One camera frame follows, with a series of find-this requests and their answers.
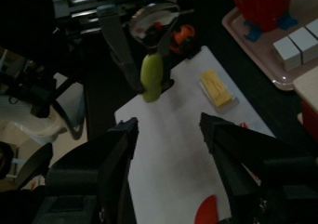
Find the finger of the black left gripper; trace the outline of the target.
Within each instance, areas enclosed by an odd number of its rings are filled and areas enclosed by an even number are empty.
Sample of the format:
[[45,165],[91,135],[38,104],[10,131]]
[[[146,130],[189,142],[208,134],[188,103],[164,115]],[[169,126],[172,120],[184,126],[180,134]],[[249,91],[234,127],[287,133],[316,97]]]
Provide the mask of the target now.
[[103,37],[111,48],[115,63],[136,91],[144,91],[141,75],[133,59],[133,53],[125,34],[121,17],[114,5],[98,7],[98,22]]
[[158,54],[161,56],[161,79],[160,79],[160,86],[161,91],[165,92],[173,85],[173,80],[170,78],[170,44],[172,44],[172,35],[173,35],[173,28],[176,25],[178,18],[174,17],[170,20],[166,20],[162,23],[161,27],[161,40],[158,45]]

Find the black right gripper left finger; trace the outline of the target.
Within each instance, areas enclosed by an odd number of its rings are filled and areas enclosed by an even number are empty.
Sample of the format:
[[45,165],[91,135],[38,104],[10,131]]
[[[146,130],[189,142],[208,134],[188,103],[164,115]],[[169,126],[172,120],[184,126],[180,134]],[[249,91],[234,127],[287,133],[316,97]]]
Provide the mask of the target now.
[[51,166],[33,224],[128,224],[129,173],[138,119],[120,122]]

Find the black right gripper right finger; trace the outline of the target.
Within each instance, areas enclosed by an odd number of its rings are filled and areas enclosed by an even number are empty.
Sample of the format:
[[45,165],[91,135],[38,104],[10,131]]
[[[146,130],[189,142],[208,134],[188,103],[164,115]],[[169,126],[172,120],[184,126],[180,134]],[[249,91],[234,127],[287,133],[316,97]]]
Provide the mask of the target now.
[[208,113],[201,130],[230,204],[221,224],[318,224],[318,157]]

